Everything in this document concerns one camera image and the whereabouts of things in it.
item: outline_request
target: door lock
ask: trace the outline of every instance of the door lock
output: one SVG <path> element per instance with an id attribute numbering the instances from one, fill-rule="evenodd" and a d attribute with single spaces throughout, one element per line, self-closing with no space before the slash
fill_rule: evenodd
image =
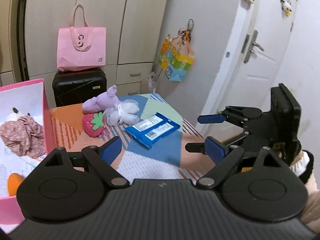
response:
<path id="1" fill-rule="evenodd" d="M 249 59 L 251 57 L 251 54 L 255 54 L 255 50 L 253 49 L 254 47 L 257 47 L 261 51 L 264 51 L 264 48 L 259 43 L 256 43 L 257 36 L 258 36 L 258 31 L 254 30 L 253 34 L 252 34 L 252 39 L 251 39 L 251 42 L 250 42 L 250 46 L 249 46 L 248 52 L 247 52 L 247 54 L 245 55 L 245 58 L 244 58 L 244 63 L 247 63 L 249 61 Z"/>

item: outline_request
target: cabinet handle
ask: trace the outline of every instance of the cabinet handle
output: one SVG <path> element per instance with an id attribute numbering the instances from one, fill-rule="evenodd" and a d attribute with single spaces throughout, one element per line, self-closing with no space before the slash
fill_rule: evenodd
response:
<path id="1" fill-rule="evenodd" d="M 128 92 L 128 96 L 136 95 L 136 94 L 138 94 L 138 93 L 139 93 L 139 90 L 137 90 L 137 91 L 135 91 L 135 92 L 133 92 L 133 93 Z"/>
<path id="2" fill-rule="evenodd" d="M 135 74 L 130 73 L 130 76 L 131 76 L 131 77 L 138 77 L 138 76 L 140 76 L 140 75 L 141 75 L 141 72 L 135 73 Z"/>

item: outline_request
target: white wall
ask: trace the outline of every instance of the white wall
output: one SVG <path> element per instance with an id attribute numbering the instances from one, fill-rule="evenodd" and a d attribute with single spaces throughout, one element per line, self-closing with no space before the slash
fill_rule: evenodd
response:
<path id="1" fill-rule="evenodd" d="M 168 81 L 160 75 L 157 92 L 193 125 L 207 101 L 234 25 L 240 0 L 168 0 L 154 62 L 160 70 L 159 50 L 163 39 L 175 36 L 194 20 L 191 48 L 196 60 L 183 82 Z"/>
<path id="2" fill-rule="evenodd" d="M 274 85 L 284 83 L 302 108 L 299 139 L 315 156 L 320 181 L 320 0 L 299 0 L 292 36 Z"/>

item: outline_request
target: bed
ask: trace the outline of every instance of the bed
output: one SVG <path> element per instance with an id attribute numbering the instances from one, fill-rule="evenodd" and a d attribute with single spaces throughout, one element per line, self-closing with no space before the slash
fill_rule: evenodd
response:
<path id="1" fill-rule="evenodd" d="M 151 149 L 141 145 L 124 128 L 125 124 L 107 127 L 109 136 L 89 137 L 82 128 L 84 116 L 81 104 L 52 109 L 52 127 L 56 145 L 68 152 L 81 151 L 89 145 L 101 146 L 114 136 L 122 140 L 122 151 L 111 166 L 131 183 L 140 179 L 191 179 L 193 182 L 213 168 L 213 161 L 199 153 L 185 150 L 188 142 L 203 142 L 201 134 L 183 119 L 158 94 L 132 95 L 119 98 L 133 99 L 139 103 L 137 115 L 144 120 L 159 112 L 180 125 L 180 128 L 161 138 Z"/>

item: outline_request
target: keychain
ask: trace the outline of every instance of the keychain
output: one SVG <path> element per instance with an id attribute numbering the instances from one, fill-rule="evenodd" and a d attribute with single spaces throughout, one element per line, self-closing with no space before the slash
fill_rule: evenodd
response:
<path id="1" fill-rule="evenodd" d="M 285 15 L 289 17 L 292 13 L 291 0 L 280 0 L 282 3 L 282 9 L 285 12 Z"/>
<path id="2" fill-rule="evenodd" d="M 285 15 L 289 17 L 292 13 L 292 6 L 285 0 L 280 0 L 282 3 L 282 9 L 285 11 Z"/>

